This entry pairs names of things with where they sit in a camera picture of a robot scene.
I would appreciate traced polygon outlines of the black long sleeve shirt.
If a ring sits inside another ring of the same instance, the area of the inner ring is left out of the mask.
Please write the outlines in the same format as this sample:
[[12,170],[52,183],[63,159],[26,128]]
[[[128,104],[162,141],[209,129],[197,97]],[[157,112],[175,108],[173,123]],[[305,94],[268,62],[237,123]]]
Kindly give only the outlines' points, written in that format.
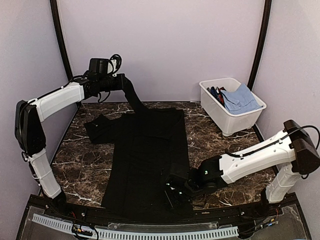
[[110,177],[101,206],[116,196],[165,200],[162,173],[172,163],[189,167],[185,114],[176,108],[148,108],[126,78],[124,95],[133,109],[116,119],[99,115],[84,124],[91,143],[114,144]]

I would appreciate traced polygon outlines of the white plastic bin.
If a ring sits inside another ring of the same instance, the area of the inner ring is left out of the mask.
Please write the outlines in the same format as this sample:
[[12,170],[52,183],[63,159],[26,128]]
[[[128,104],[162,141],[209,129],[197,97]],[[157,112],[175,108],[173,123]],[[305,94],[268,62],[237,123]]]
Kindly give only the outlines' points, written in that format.
[[199,83],[200,104],[224,136],[250,129],[267,104],[234,78]]

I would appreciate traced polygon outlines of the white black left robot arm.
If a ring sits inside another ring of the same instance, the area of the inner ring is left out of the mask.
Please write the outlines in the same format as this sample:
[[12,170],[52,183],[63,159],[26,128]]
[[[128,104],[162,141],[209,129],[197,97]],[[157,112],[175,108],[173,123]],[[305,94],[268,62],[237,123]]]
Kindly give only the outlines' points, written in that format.
[[125,74],[87,72],[66,85],[29,101],[16,104],[14,135],[22,150],[22,158],[28,163],[32,177],[43,194],[53,200],[51,210],[60,218],[67,218],[70,206],[62,199],[65,194],[58,184],[46,152],[46,135],[42,123],[60,110],[102,92],[123,90]]

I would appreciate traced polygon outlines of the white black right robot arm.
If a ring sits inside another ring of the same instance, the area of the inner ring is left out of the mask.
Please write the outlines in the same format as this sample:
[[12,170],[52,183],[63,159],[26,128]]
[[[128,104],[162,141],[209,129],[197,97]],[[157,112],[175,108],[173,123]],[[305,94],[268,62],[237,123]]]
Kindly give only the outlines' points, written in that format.
[[252,147],[238,152],[225,150],[207,158],[199,167],[172,163],[162,172],[165,199],[171,208],[193,198],[213,194],[229,184],[272,166],[281,165],[275,179],[262,191],[255,213],[266,217],[301,177],[320,167],[319,143],[313,143],[306,129],[294,120],[284,122],[283,130]]

